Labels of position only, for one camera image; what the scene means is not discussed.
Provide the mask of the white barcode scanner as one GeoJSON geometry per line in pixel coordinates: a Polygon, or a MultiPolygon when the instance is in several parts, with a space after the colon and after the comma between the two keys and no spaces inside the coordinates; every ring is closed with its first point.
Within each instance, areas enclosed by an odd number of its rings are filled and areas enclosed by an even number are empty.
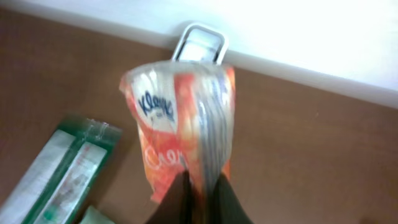
{"type": "Polygon", "coordinates": [[[213,27],[194,22],[180,36],[173,61],[209,62],[220,65],[229,47],[228,37],[213,27]]]}

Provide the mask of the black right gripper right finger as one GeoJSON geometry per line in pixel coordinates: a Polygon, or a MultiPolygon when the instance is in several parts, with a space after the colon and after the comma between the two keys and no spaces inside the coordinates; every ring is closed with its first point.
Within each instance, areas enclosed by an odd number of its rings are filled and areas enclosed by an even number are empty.
{"type": "Polygon", "coordinates": [[[216,182],[208,208],[208,223],[253,224],[224,174],[221,174],[216,182]]]}

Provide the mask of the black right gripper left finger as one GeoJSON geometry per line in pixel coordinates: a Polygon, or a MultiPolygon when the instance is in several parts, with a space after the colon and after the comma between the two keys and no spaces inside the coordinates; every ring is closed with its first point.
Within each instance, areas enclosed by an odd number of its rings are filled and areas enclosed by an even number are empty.
{"type": "Polygon", "coordinates": [[[193,194],[188,171],[177,174],[146,224],[192,223],[193,194]]]}

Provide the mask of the green wipes package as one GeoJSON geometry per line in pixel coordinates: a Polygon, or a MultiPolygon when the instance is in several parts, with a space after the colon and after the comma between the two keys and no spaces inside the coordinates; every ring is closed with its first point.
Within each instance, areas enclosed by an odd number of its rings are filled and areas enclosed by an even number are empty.
{"type": "Polygon", "coordinates": [[[122,135],[120,128],[67,116],[1,207],[1,223],[70,223],[122,135]]]}

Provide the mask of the orange tissue pack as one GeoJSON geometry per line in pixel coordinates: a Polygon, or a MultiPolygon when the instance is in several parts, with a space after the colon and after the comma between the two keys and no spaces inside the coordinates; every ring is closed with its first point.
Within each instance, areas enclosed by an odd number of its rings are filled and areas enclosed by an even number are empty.
{"type": "Polygon", "coordinates": [[[199,197],[230,174],[236,85],[234,68],[160,61],[126,72],[119,84],[137,122],[152,200],[188,172],[199,197]]]}

